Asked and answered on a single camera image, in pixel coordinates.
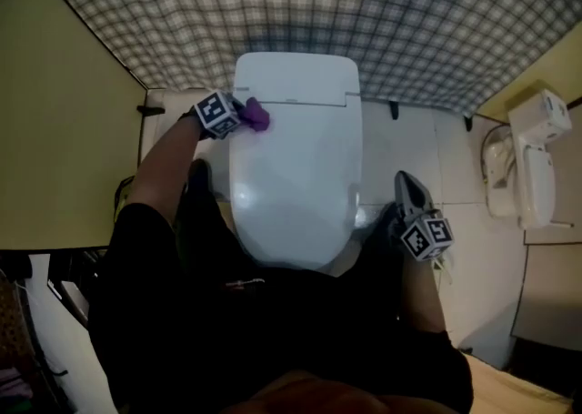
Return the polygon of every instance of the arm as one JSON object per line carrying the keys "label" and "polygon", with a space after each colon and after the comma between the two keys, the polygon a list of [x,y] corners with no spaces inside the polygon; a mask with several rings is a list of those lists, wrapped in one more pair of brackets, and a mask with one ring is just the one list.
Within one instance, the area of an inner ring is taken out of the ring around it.
{"label": "arm", "polygon": [[196,118],[178,120],[140,165],[127,204],[146,204],[172,224],[199,138]]}
{"label": "arm", "polygon": [[416,262],[405,255],[400,317],[420,331],[440,333],[447,329],[430,260]]}

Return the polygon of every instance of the black shirt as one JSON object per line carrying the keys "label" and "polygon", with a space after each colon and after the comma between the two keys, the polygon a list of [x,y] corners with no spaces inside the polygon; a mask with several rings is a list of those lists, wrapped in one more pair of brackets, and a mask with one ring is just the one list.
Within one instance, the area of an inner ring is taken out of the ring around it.
{"label": "black shirt", "polygon": [[[196,240],[215,241],[216,253],[203,260],[220,260],[220,237]],[[408,328],[378,299],[363,301],[365,292],[317,272],[262,268],[256,278],[243,288],[209,288],[205,277],[184,273],[160,214],[125,207],[89,315],[114,403],[132,412],[218,412],[303,369],[469,412],[469,367],[446,332]]]}

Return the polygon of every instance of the black pants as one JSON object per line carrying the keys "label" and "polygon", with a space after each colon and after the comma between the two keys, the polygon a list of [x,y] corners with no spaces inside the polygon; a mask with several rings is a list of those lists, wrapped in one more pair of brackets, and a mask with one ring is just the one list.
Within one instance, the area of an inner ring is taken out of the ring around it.
{"label": "black pants", "polygon": [[[237,361],[226,363],[228,369],[214,377],[206,372],[207,391],[221,387],[211,397],[220,403],[210,410],[248,399],[292,369],[357,385],[351,377],[358,371],[347,368],[367,351],[362,337],[366,335],[370,348],[377,348],[386,344],[386,334],[396,322],[402,256],[390,249],[381,225],[365,241],[355,265],[339,278],[310,270],[263,268],[228,229],[214,196],[188,190],[176,217],[176,241],[189,280],[199,291],[198,313],[215,330],[212,346],[221,348],[221,359]],[[243,289],[225,287],[257,278],[259,284]],[[373,335],[367,334],[370,322],[376,328]],[[347,364],[346,345],[352,342],[358,351]],[[273,344],[279,350],[273,350]]]}

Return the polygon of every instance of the toilet bowl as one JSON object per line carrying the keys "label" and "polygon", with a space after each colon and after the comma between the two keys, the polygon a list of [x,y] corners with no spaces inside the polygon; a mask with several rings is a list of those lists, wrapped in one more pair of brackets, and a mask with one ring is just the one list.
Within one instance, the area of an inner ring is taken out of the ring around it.
{"label": "toilet bowl", "polygon": [[571,129],[566,104],[544,90],[509,112],[510,128],[485,141],[487,206],[493,217],[517,217],[523,229],[571,227],[553,221],[556,180],[546,144]]}
{"label": "toilet bowl", "polygon": [[356,220],[362,110],[356,64],[340,56],[251,53],[236,63],[234,96],[255,97],[267,131],[230,139],[236,233],[261,264],[325,269]]}

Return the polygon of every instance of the yellow wall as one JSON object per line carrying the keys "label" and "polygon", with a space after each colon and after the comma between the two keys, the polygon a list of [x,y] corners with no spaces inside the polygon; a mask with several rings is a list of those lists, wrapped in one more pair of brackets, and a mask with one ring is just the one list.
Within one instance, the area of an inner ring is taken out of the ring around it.
{"label": "yellow wall", "polygon": [[582,96],[582,23],[503,88],[477,113],[507,121],[507,111],[536,91],[547,88],[568,104]]}
{"label": "yellow wall", "polygon": [[0,249],[106,245],[146,91],[63,0],[0,15]]}

